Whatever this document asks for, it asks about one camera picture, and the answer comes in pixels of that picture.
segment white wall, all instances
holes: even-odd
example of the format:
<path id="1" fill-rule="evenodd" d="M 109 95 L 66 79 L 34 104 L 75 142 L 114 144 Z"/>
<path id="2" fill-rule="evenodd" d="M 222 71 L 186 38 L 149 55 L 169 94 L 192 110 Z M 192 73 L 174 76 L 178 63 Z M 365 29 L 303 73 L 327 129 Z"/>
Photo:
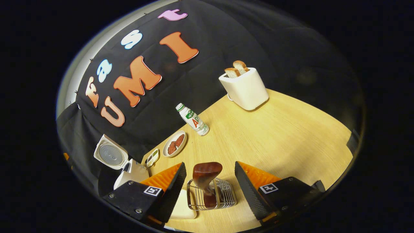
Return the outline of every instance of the white wall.
<path id="1" fill-rule="evenodd" d="M 122 17 L 120 20 L 114 22 L 101 33 L 95 36 L 75 57 L 72 64 L 65 73 L 65 76 L 60 85 L 58 93 L 58 100 L 56 103 L 56 118 L 67 108 L 70 103 L 75 102 L 75 91 L 78 89 L 83 74 L 93 58 L 99 50 L 106 44 L 106 42 L 115 36 L 120 30 L 135 20 L 143 17 L 144 13 L 150 13 L 160 7 L 163 7 L 177 0 L 159 0 L 148 4 L 132 13 Z"/>

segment orange letter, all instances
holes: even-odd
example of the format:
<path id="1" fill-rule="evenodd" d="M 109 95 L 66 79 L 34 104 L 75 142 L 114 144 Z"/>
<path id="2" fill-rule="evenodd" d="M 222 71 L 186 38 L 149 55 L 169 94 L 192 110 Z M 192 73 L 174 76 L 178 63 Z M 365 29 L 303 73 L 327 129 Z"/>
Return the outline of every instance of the orange letter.
<path id="1" fill-rule="evenodd" d="M 197 49 L 192 49 L 180 37 L 181 32 L 174 32 L 164 37 L 159 44 L 166 44 L 178 56 L 178 63 L 184 63 L 198 54 Z"/>
<path id="2" fill-rule="evenodd" d="M 161 81 L 162 76 L 154 74 L 154 72 L 147 67 L 144 63 L 143 56 L 139 56 L 131 62 L 130 70 L 132 78 L 119 76 L 115 80 L 113 88 L 119 89 L 130 101 L 131 107 L 135 107 L 140 101 L 140 97 L 133 95 L 132 92 L 139 95 L 145 95 L 141 81 L 144 82 L 145 89 L 151 90 Z"/>
<path id="3" fill-rule="evenodd" d="M 86 87 L 86 96 L 89 97 L 92 100 L 92 103 L 94 104 L 94 107 L 98 107 L 98 99 L 99 99 L 99 95 L 95 94 L 96 92 L 96 87 L 95 85 L 92 83 L 94 81 L 93 77 L 89 78 L 88 81 L 88 86 Z"/>
<path id="4" fill-rule="evenodd" d="M 113 104 L 109 96 L 105 99 L 105 106 L 110 107 L 118 115 L 118 119 L 113 118 L 105 107 L 101 110 L 101 116 L 105 117 L 114 126 L 121 127 L 125 122 L 124 114 Z"/>

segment meat patty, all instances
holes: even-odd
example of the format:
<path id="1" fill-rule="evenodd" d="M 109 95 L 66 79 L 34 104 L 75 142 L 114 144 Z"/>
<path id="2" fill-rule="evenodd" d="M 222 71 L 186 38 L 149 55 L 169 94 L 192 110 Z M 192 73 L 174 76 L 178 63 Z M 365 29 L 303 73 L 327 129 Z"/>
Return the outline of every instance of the meat patty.
<path id="1" fill-rule="evenodd" d="M 176 151 L 176 150 L 177 150 L 176 142 L 172 141 L 170 146 L 168 147 L 168 154 L 170 155 L 170 154 L 174 153 L 174 151 Z"/>
<path id="2" fill-rule="evenodd" d="M 184 134 L 181 134 L 181 136 L 176 140 L 177 147 L 181 145 L 183 140 L 184 140 Z"/>

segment black cloth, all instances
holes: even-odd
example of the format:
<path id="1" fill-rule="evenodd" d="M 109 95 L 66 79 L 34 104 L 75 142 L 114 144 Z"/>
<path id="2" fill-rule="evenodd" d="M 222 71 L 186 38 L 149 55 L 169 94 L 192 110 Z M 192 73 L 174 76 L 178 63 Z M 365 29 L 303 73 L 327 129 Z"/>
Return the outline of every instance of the black cloth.
<path id="1" fill-rule="evenodd" d="M 188 16 L 178 21 L 157 18 L 174 9 Z M 143 38 L 126 50 L 120 41 L 135 29 Z M 199 54 L 179 64 L 175 53 L 159 44 L 173 32 L 181 32 L 181 38 Z M 129 65 L 138 56 L 163 78 L 153 89 L 145 90 L 137 106 L 130 107 L 113 83 L 119 76 L 131 78 Z M 96 70 L 104 59 L 113 66 L 100 83 Z M 185 0 L 137 19 L 93 57 L 78 88 L 76 103 L 80 110 L 72 104 L 57 119 L 64 152 L 72 155 L 85 183 L 99 192 L 96 182 L 104 165 L 93 158 L 93 151 L 102 134 L 141 161 L 145 153 L 185 124 L 175 109 L 178 103 L 201 113 L 226 94 L 218 77 L 235 60 L 255 67 L 267 88 L 309 103 L 350 130 L 359 130 L 361 96 L 357 80 L 335 47 L 315 30 L 257 1 Z M 99 94 L 97 108 L 85 95 L 91 76 Z M 113 126 L 100 114 L 107 96 L 125 116 L 122 127 Z"/>

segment letter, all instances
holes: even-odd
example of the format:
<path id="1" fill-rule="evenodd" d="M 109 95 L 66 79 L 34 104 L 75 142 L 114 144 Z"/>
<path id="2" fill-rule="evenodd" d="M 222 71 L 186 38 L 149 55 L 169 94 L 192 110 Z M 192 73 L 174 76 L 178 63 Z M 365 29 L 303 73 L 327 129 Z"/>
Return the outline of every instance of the letter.
<path id="1" fill-rule="evenodd" d="M 169 21 L 177 21 L 180 19 L 184 19 L 185 17 L 187 17 L 188 14 L 184 13 L 184 14 L 176 14 L 175 12 L 180 11 L 179 9 L 175 9 L 175 10 L 167 10 L 164 13 L 162 13 L 160 16 L 158 16 L 158 18 L 166 18 Z"/>
<path id="2" fill-rule="evenodd" d="M 98 75 L 99 82 L 105 81 L 106 75 L 112 70 L 112 64 L 108 62 L 107 59 L 103 60 L 101 64 L 99 64 L 98 69 L 96 70 L 96 75 Z"/>
<path id="3" fill-rule="evenodd" d="M 139 30 L 133 30 L 121 40 L 121 45 L 125 45 L 125 49 L 131 49 L 142 39 L 142 33 Z"/>
<path id="4" fill-rule="evenodd" d="M 145 84 L 145 89 L 151 90 L 157 83 L 162 79 L 161 75 L 156 75 L 152 72 L 147 65 L 144 63 L 144 57 L 139 56 L 135 58 L 130 64 L 132 78 L 119 76 L 114 84 L 114 89 L 119 89 L 122 94 L 130 101 L 131 107 L 135 107 L 140 97 L 135 96 L 132 92 L 139 95 L 145 95 L 144 88 L 142 87 L 141 81 Z"/>
<path id="5" fill-rule="evenodd" d="M 91 76 L 89 78 L 88 86 L 86 87 L 85 94 L 86 94 L 87 97 L 89 97 L 92 100 L 92 103 L 94 104 L 94 107 L 98 107 L 99 95 L 95 94 L 96 87 L 95 87 L 95 84 L 92 83 L 93 81 L 94 81 L 94 78 Z"/>
<path id="6" fill-rule="evenodd" d="M 164 37 L 159 44 L 166 44 L 178 56 L 178 63 L 184 63 L 198 54 L 197 49 L 192 49 L 180 37 L 181 32 L 174 32 Z"/>
<path id="7" fill-rule="evenodd" d="M 101 110 L 101 116 L 105 117 L 114 126 L 121 127 L 125 123 L 125 116 L 121 110 L 119 110 L 119 108 L 113 104 L 109 96 L 105 99 L 105 106 L 110 107 L 118 115 L 118 119 L 113 118 L 105 107 L 103 107 Z"/>

